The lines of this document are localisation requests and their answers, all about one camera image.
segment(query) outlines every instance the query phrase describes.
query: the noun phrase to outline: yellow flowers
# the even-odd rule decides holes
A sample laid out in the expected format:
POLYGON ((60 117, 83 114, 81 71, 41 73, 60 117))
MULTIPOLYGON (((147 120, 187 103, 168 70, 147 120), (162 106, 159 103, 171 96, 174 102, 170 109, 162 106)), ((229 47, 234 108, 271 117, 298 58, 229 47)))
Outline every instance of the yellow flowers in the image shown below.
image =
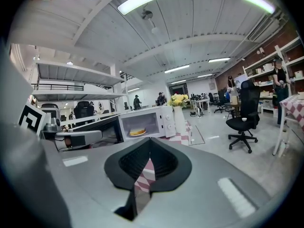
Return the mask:
POLYGON ((189 101, 190 100, 187 95, 175 94, 171 96, 171 100, 169 100, 168 105, 185 107, 189 101))

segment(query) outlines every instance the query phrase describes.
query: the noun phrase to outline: floor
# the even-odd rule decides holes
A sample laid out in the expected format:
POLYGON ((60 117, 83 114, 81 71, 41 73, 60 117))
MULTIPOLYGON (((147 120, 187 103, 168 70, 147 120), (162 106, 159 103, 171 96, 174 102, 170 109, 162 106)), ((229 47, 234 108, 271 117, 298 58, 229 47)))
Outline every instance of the floor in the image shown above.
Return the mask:
MULTIPOLYGON (((200 119, 190 117, 190 109, 183 110, 185 119, 195 129, 192 138, 200 140, 201 136, 203 137, 203 141, 194 141, 194 143, 201 142, 200 144, 194 144, 191 147, 222 157, 256 180, 271 196, 284 190, 296 176, 302 164, 304 156, 302 129, 294 123, 290 124, 293 131, 290 135, 289 149, 285 150, 281 158, 278 158, 277 155, 273 156, 272 151, 278 138, 279 125, 272 113, 264 113, 263 116, 260 116, 257 128, 251 131, 253 136, 258 138, 258 143, 248 140, 252 153, 248 153, 248 148, 243 142, 236 143, 233 149, 229 150, 229 143, 235 139, 229 140, 228 134, 237 134, 237 132, 226 125, 228 114, 219 111, 213 113, 215 109, 215 106, 211 106, 211 113, 208 114, 207 111, 204 111, 204 116, 200 119)), ((140 191, 136 193, 139 212, 148 201, 147 193, 140 191)))

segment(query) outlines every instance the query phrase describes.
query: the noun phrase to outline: brick wall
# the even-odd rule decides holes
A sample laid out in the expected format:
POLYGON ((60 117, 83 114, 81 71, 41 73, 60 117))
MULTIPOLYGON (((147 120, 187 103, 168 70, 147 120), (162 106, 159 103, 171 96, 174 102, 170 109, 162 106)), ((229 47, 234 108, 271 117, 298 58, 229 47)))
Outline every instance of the brick wall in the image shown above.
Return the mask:
MULTIPOLYGON (((265 51, 265 55, 269 55, 273 53, 276 49, 275 46, 278 45, 279 47, 283 47, 288 42, 292 41, 294 38, 297 37, 297 33, 293 27, 293 25, 288 22, 275 36, 270 38, 268 41, 266 41, 261 47, 265 51)), ((294 60, 298 57, 304 56, 304 49, 302 45, 299 45, 295 47, 294 49, 287 52, 287 56, 290 58, 290 60, 294 60)), ((216 83, 218 90, 223 89, 224 87, 227 87, 228 84, 228 76, 232 75, 233 78, 244 74, 243 66, 248 67, 249 65, 257 62, 260 60, 259 55, 257 54, 257 50, 250 53, 245 61, 240 61, 236 65, 234 65, 232 68, 224 72, 223 74, 216 77, 216 83)), ((291 70, 293 71, 293 74, 295 71, 299 71, 300 68, 304 71, 304 63, 291 66, 291 70)), ((304 88, 304 80, 296 81, 296 88, 304 88)), ((271 90, 272 86, 265 86, 264 90, 271 90)))

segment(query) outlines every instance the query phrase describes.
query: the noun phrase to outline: white microwave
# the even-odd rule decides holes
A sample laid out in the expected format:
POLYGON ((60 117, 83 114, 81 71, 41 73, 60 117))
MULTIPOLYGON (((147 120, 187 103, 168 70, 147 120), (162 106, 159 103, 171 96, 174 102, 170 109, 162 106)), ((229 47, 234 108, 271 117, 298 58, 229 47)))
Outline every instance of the white microwave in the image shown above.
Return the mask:
POLYGON ((118 116, 123 140, 145 137, 175 136, 175 122, 171 106, 156 106, 130 111, 118 116), (133 130, 142 130, 133 134, 133 130))

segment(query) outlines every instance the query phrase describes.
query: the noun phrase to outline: checkered tablecloth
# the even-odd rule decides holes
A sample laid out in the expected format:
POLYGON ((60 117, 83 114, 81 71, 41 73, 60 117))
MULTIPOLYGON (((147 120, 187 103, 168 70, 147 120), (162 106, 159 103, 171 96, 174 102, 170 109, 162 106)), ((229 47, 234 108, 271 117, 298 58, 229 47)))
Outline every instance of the checkered tablecloth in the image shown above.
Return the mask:
MULTIPOLYGON (((162 139, 167 139, 169 141, 173 141, 173 142, 188 146, 192 126, 188 121, 186 121, 185 124, 186 124, 186 133, 185 134, 176 133, 176 135, 173 137, 170 137, 170 138, 163 137, 162 139)), ((144 192, 149 192, 150 184, 153 182, 155 182, 154 166, 153 166, 151 159, 149 159, 149 161, 148 161, 147 165, 144 167, 140 177, 135 182, 135 188, 142 190, 144 192)))
POLYGON ((298 95, 292 95, 280 102, 286 108, 287 114, 292 114, 304 132, 304 100, 299 100, 298 95))

